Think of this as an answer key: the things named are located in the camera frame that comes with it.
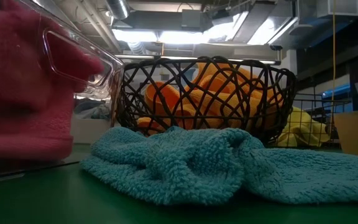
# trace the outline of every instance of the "black wire basket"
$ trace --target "black wire basket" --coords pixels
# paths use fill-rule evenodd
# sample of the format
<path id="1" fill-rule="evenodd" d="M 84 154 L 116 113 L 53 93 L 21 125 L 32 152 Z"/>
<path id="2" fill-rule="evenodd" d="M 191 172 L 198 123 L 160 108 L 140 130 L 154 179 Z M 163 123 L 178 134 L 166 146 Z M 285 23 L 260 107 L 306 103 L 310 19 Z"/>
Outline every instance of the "black wire basket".
<path id="1" fill-rule="evenodd" d="M 197 65 L 198 75 L 190 80 L 185 73 Z M 169 74 L 158 74 L 161 68 Z M 257 60 L 160 58 L 130 63 L 125 75 L 117 121 L 146 136 L 170 126 L 232 127 L 247 130 L 264 143 L 274 142 L 287 123 L 295 96 L 296 77 L 291 71 Z M 175 100 L 167 96 L 167 89 L 177 91 L 172 93 Z"/>

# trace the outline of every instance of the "woven metal basket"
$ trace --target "woven metal basket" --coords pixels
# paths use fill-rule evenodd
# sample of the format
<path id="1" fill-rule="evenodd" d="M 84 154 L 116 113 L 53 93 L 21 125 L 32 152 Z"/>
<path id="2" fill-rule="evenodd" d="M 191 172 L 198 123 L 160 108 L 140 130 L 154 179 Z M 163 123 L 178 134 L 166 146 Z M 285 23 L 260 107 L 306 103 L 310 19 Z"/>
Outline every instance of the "woven metal basket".
<path id="1" fill-rule="evenodd" d="M 218 90 L 211 91 L 211 84 L 200 86 L 200 79 L 189 80 L 186 77 L 185 73 L 200 63 L 204 66 L 197 77 L 211 75 L 211 80 L 220 78 L 224 83 L 215 87 Z M 163 85 L 156 84 L 161 83 L 157 80 L 161 77 L 158 73 L 160 68 L 165 68 L 170 73 Z M 207 74 L 211 69 L 216 72 Z M 247 77 L 243 74 L 244 69 L 254 76 Z M 273 142 L 287 123 L 295 96 L 296 77 L 291 71 L 273 68 L 257 60 L 237 62 L 219 56 L 185 60 L 160 58 L 128 64 L 125 73 L 127 78 L 123 80 L 121 87 L 117 121 L 121 126 L 140 131 L 146 136 L 163 132 L 170 126 L 185 129 L 234 127 L 247 130 L 264 143 Z M 152 105 L 145 101 L 145 89 L 149 85 L 155 90 Z M 179 100 L 174 105 L 172 102 L 167 104 L 162 91 L 168 85 L 170 88 L 174 86 L 179 92 Z M 234 86 L 234 89 L 230 93 L 223 93 L 225 86 Z M 195 100 L 192 97 L 196 91 L 202 91 L 201 99 Z M 257 104 L 254 103 L 256 93 L 260 96 Z M 157 98 L 161 105 L 156 105 Z M 177 113 L 183 111 L 184 101 L 187 103 L 186 107 L 194 109 L 193 116 L 184 112 Z M 163 108 L 163 114 L 156 113 L 158 106 Z M 148 118 L 151 122 L 141 126 L 139 118 Z M 209 121 L 213 119 L 219 120 L 219 126 L 211 125 Z M 189 124 L 187 121 L 191 121 L 191 127 L 186 126 Z"/>

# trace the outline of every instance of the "ventilation duct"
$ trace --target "ventilation duct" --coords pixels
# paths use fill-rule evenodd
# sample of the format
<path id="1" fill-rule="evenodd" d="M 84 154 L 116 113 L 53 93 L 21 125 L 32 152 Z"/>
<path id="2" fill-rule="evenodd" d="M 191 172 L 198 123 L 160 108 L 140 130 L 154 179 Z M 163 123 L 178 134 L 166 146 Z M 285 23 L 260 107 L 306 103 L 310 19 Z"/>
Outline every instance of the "ventilation duct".
<path id="1" fill-rule="evenodd" d="M 144 48 L 144 44 L 142 42 L 128 42 L 128 47 L 132 53 L 136 55 L 144 55 L 147 53 L 146 48 Z"/>
<path id="2" fill-rule="evenodd" d="M 126 0 L 106 0 L 107 7 L 113 18 L 121 20 L 129 15 L 129 6 Z"/>
<path id="3" fill-rule="evenodd" d="M 250 9 L 233 40 L 251 44 L 249 41 L 258 31 L 259 27 L 266 21 L 275 7 L 276 4 L 274 2 L 257 1 L 252 6 L 252 9 Z"/>

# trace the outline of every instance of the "yellow fabric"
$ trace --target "yellow fabric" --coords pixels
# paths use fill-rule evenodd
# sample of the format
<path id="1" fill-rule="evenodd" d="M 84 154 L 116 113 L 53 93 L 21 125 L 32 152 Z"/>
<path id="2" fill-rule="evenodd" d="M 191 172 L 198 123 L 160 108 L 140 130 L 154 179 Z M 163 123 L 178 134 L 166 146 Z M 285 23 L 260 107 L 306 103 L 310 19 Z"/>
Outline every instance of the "yellow fabric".
<path id="1" fill-rule="evenodd" d="M 311 119 L 311 116 L 293 107 L 288 123 L 283 132 L 278 137 L 277 146 L 318 146 L 329 140 L 329 135 L 325 131 L 326 125 Z"/>
<path id="2" fill-rule="evenodd" d="M 224 63 L 219 63 L 218 65 L 221 68 L 229 67 L 228 64 L 224 64 Z M 208 90 L 208 92 L 211 93 L 212 95 L 215 95 L 216 92 L 224 85 L 224 82 L 226 82 L 227 79 L 223 74 L 219 74 L 215 78 L 212 79 L 213 75 L 217 72 L 217 68 L 214 65 L 209 66 L 207 68 L 206 72 L 201 76 L 201 72 L 202 72 L 204 66 L 205 66 L 205 63 L 198 63 L 199 74 L 192 82 L 195 83 L 197 80 L 199 80 L 199 83 L 198 83 L 199 86 Z M 243 68 L 240 68 L 239 72 L 241 72 L 247 79 L 255 78 L 250 74 L 249 71 L 244 70 Z M 240 77 L 239 75 L 237 75 L 237 81 L 241 84 L 244 82 L 244 79 L 242 77 Z M 225 117 L 228 117 L 230 115 L 233 118 L 242 118 L 244 116 L 242 114 L 241 107 L 236 109 L 236 112 L 231 115 L 232 109 L 229 106 L 235 108 L 240 104 L 240 101 L 236 94 L 233 94 L 232 96 L 230 96 L 230 94 L 236 90 L 236 86 L 233 82 L 229 82 L 227 85 L 225 85 L 224 88 L 217 95 L 217 97 L 220 100 L 223 100 L 223 101 L 227 100 L 227 105 L 229 105 L 229 106 L 227 106 L 227 105 L 223 106 L 223 103 L 220 100 L 214 100 L 213 97 L 209 94 L 206 94 L 204 99 L 202 100 L 202 103 L 200 103 L 201 99 L 204 95 L 204 91 L 201 91 L 201 90 L 198 90 L 197 88 L 195 88 L 194 90 L 189 92 L 190 98 L 195 103 L 195 105 L 193 106 L 190 103 L 190 101 L 188 100 L 188 98 L 184 98 L 182 100 L 183 110 L 181 109 L 181 106 L 179 104 L 175 111 L 174 111 L 175 105 L 178 103 L 178 100 L 180 99 L 179 91 L 171 85 L 166 85 L 163 88 L 161 88 L 161 86 L 164 85 L 164 82 L 155 82 L 155 84 L 156 84 L 157 88 L 160 89 L 160 93 L 163 96 L 163 99 L 165 100 L 168 108 L 163 107 L 163 102 L 161 101 L 160 97 L 158 95 L 156 96 L 157 90 L 151 84 L 148 85 L 145 90 L 146 105 L 151 109 L 152 113 L 156 114 L 156 115 L 168 116 L 168 115 L 173 114 L 175 116 L 188 116 L 189 118 L 175 118 L 175 121 L 177 122 L 179 127 L 182 127 L 185 129 L 193 129 L 194 127 L 208 128 L 207 125 L 205 124 L 205 122 L 208 123 L 210 128 L 221 127 L 221 125 L 223 123 L 223 119 L 220 119 L 220 118 L 208 118 L 208 119 L 204 119 L 205 121 L 203 121 L 203 119 L 201 119 L 201 118 L 194 119 L 197 110 L 199 110 L 199 112 L 201 113 L 198 115 L 202 115 L 202 116 L 225 116 Z M 246 93 L 248 93 L 249 85 L 244 85 L 242 87 L 242 89 Z M 185 86 L 185 91 L 189 91 L 189 90 L 190 90 L 190 88 L 188 86 Z M 270 97 L 269 94 L 271 91 L 272 91 L 272 89 L 270 89 L 268 91 L 268 96 L 266 96 L 266 97 L 268 97 L 268 98 Z M 250 110 L 249 116 L 250 117 L 253 117 L 256 115 L 257 106 L 259 105 L 261 98 L 262 98 L 262 93 L 260 91 L 254 90 L 251 93 L 251 97 L 249 99 L 249 107 L 250 107 L 249 108 L 249 110 Z M 207 110 L 206 107 L 210 103 L 211 103 L 211 106 Z M 242 102 L 242 107 L 246 110 L 247 103 Z M 271 115 L 267 116 L 265 127 L 274 125 L 276 109 L 277 108 L 275 106 L 272 106 L 268 109 L 267 114 L 271 114 Z M 172 123 L 171 119 L 164 118 L 164 119 L 162 119 L 162 121 L 167 126 L 171 126 L 171 123 Z M 259 127 L 261 125 L 261 121 L 262 121 L 262 119 L 258 119 L 256 121 L 257 127 Z M 240 128 L 240 126 L 241 126 L 241 120 L 239 120 L 239 119 L 230 119 L 230 120 L 228 120 L 227 123 L 230 128 Z M 138 127 L 142 127 L 142 128 L 148 128 L 150 126 L 158 131 L 165 130 L 165 128 L 163 128 L 163 126 L 161 124 L 159 124 L 156 121 L 152 121 L 152 119 L 149 117 L 139 118 L 137 120 L 137 125 L 138 125 Z M 250 127 L 252 127 L 252 121 L 248 122 L 246 130 L 249 131 Z M 156 130 L 150 130 L 149 135 L 157 133 L 158 131 L 156 131 Z"/>

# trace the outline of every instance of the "clear plastic container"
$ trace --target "clear plastic container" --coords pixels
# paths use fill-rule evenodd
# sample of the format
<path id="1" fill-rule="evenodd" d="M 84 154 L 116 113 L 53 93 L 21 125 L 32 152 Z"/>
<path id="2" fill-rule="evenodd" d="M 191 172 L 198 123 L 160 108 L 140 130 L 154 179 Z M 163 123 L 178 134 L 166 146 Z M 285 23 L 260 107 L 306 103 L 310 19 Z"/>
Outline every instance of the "clear plastic container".
<path id="1" fill-rule="evenodd" d="M 114 112 L 123 73 L 118 58 L 36 3 L 0 0 L 0 158 L 68 156 L 74 94 L 110 97 Z"/>

